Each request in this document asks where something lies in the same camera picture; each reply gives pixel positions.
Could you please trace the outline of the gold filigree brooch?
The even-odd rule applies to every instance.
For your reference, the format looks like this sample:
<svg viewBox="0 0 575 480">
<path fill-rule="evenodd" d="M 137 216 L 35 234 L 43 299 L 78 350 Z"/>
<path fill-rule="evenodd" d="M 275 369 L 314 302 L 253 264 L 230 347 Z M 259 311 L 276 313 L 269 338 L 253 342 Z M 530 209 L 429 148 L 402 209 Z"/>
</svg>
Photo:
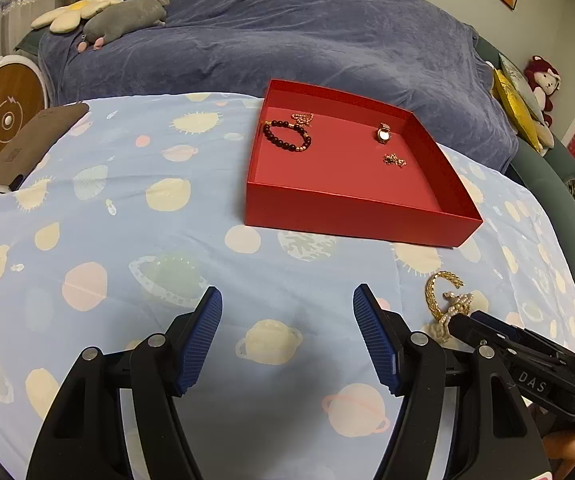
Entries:
<svg viewBox="0 0 575 480">
<path fill-rule="evenodd" d="M 388 166 L 396 166 L 398 168 L 403 168 L 407 166 L 405 159 L 398 157 L 395 153 L 386 154 L 383 157 L 383 162 Z"/>
</svg>

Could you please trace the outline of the gold round earring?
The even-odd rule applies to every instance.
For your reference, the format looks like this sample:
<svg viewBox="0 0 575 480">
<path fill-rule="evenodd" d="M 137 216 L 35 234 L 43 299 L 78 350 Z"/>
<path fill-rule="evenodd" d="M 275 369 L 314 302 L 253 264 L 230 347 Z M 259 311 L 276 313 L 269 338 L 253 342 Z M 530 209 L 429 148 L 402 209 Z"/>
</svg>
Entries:
<svg viewBox="0 0 575 480">
<path fill-rule="evenodd" d="M 388 144 L 391 141 L 391 127 L 385 122 L 381 122 L 375 132 L 375 140 L 380 144 Z"/>
</svg>

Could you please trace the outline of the dark bead bracelet gold accents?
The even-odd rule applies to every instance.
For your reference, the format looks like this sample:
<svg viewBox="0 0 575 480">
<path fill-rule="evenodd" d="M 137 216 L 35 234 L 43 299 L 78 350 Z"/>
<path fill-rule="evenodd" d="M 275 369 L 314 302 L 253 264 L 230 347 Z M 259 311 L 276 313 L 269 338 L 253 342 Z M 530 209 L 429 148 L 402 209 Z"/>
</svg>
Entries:
<svg viewBox="0 0 575 480">
<path fill-rule="evenodd" d="M 263 123 L 262 133 L 275 148 L 292 154 L 301 154 L 312 146 L 312 137 L 299 122 L 268 120 Z"/>
</svg>

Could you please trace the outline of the blue planet-print tablecloth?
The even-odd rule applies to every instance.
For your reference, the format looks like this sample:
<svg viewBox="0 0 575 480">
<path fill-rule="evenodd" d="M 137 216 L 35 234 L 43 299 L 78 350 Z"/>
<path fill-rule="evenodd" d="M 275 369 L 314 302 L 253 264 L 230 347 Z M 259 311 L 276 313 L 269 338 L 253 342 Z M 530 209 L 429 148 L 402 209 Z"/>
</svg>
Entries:
<svg viewBox="0 0 575 480">
<path fill-rule="evenodd" d="M 353 317 L 361 283 L 428 330 L 425 283 L 448 270 L 476 309 L 575 349 L 575 283 L 545 211 L 455 151 L 484 219 L 458 248 L 245 226 L 259 110 L 240 94 L 97 100 L 0 195 L 0 463 L 12 477 L 83 348 L 134 348 L 212 285 L 224 315 L 179 402 L 207 479 L 373 476 L 400 402 Z"/>
</svg>

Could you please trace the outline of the dark green sofa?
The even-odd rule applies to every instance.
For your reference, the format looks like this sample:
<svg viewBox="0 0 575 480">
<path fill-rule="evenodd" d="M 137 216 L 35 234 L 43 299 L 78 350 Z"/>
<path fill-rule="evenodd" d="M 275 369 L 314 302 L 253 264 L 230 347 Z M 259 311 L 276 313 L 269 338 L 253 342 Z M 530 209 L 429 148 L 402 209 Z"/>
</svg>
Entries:
<svg viewBox="0 0 575 480">
<path fill-rule="evenodd" d="M 575 178 L 572 155 L 560 141 L 539 155 L 517 135 L 501 104 L 491 95 L 491 71 L 500 66 L 501 52 L 477 32 L 472 34 L 472 44 L 485 96 L 484 109 L 477 114 L 481 118 L 481 139 L 477 141 L 476 159 L 501 170 L 535 196 L 552 224 L 575 283 L 575 198 L 568 187 Z"/>
</svg>

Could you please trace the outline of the red shallow box tray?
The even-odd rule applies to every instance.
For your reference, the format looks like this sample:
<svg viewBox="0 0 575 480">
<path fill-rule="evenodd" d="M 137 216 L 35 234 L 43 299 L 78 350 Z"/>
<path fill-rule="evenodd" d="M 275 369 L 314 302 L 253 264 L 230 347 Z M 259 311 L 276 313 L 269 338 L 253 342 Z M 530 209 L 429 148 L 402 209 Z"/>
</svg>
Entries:
<svg viewBox="0 0 575 480">
<path fill-rule="evenodd" d="M 299 122 L 301 154 L 275 148 L 264 122 Z M 391 141 L 375 140 L 385 122 Z M 383 162 L 395 153 L 398 168 Z M 244 222 L 298 232 L 458 247 L 483 223 L 469 192 L 409 110 L 344 91 L 271 80 L 246 179 Z"/>
</svg>

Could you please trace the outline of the beige plush toy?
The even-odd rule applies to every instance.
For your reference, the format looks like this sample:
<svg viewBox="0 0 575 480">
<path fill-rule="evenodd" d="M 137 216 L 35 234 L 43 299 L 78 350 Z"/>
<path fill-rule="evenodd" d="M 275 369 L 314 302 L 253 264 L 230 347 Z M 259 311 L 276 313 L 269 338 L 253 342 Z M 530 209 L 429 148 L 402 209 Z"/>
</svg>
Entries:
<svg viewBox="0 0 575 480">
<path fill-rule="evenodd" d="M 534 124 L 541 146 L 547 150 L 554 148 L 554 136 L 549 127 L 541 122 L 534 122 Z"/>
</svg>

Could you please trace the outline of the gold satin cushion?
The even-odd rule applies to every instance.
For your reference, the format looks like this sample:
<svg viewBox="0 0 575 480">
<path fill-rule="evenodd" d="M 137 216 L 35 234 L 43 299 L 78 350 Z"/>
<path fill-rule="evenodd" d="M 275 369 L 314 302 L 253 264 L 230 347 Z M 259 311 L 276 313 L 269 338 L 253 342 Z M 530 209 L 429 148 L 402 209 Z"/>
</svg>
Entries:
<svg viewBox="0 0 575 480">
<path fill-rule="evenodd" d="M 501 103 L 517 134 L 536 152 L 541 152 L 542 145 L 527 105 L 508 78 L 496 68 L 493 69 L 493 96 Z"/>
</svg>

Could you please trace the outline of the grey-green cushion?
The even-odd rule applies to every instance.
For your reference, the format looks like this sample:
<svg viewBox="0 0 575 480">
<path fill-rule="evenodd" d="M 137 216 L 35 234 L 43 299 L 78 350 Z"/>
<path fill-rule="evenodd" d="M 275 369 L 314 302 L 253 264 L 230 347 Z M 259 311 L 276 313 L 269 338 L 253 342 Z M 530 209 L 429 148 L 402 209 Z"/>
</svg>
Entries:
<svg viewBox="0 0 575 480">
<path fill-rule="evenodd" d="M 537 122 L 541 122 L 543 124 L 545 120 L 542 116 L 542 108 L 524 74 L 502 53 L 499 54 L 499 62 L 502 73 L 504 73 L 504 76 L 506 76 L 511 84 L 513 84 L 515 90 L 519 92 L 519 95 L 528 107 L 531 116 L 533 116 Z"/>
</svg>

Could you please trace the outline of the red-haired plush doll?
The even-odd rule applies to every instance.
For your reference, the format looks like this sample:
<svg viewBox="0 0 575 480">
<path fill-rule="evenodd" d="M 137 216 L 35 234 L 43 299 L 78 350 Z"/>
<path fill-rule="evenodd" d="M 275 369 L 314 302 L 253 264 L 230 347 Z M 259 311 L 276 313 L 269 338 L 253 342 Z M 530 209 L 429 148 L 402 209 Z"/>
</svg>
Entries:
<svg viewBox="0 0 575 480">
<path fill-rule="evenodd" d="M 539 55 L 530 58 L 525 67 L 524 75 L 541 109 L 543 121 L 552 126 L 553 103 L 551 96 L 561 86 L 561 76 L 554 66 Z"/>
</svg>

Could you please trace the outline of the brown leather pouch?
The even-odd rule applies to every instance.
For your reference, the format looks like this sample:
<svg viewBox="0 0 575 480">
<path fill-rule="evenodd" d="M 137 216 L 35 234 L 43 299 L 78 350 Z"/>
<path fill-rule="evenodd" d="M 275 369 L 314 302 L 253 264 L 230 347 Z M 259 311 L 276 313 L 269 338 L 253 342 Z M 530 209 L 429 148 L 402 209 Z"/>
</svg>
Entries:
<svg viewBox="0 0 575 480">
<path fill-rule="evenodd" d="M 0 193 L 18 190 L 53 144 L 88 112 L 85 102 L 50 107 L 22 127 L 0 151 Z"/>
</svg>

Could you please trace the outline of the blue-grey velvet blanket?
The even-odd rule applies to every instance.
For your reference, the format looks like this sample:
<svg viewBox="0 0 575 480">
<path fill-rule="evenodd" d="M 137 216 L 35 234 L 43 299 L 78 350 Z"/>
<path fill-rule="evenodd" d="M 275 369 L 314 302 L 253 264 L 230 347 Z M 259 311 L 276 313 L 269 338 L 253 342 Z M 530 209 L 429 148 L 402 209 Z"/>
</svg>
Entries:
<svg viewBox="0 0 575 480">
<path fill-rule="evenodd" d="M 426 0 L 169 0 L 163 24 L 78 53 L 79 32 L 42 37 L 56 105 L 225 91 L 271 80 L 343 90 L 410 110 L 440 144 L 504 170 L 519 140 L 493 98 L 475 29 Z"/>
</svg>

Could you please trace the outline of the grey plush toy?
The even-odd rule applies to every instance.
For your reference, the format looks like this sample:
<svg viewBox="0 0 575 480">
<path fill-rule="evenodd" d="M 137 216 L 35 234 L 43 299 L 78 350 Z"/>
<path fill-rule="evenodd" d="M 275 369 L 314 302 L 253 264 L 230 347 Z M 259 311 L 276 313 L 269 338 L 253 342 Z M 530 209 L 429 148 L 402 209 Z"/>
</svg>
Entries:
<svg viewBox="0 0 575 480">
<path fill-rule="evenodd" d="M 77 51 L 99 50 L 126 34 L 165 23 L 170 0 L 125 0 L 100 11 L 82 29 Z"/>
</svg>

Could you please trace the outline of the cream flower-shaped pillow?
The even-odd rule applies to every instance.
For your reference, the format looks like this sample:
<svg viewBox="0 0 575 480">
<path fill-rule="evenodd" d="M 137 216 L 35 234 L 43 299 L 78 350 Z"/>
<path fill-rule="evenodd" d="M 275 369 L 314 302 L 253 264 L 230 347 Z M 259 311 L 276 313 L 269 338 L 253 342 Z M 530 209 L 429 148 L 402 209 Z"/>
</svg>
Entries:
<svg viewBox="0 0 575 480">
<path fill-rule="evenodd" d="M 79 0 L 38 16 L 32 21 L 30 28 L 39 30 L 47 27 L 53 34 L 67 34 L 75 30 L 82 21 L 90 20 L 109 6 L 122 2 L 123 0 Z"/>
</svg>

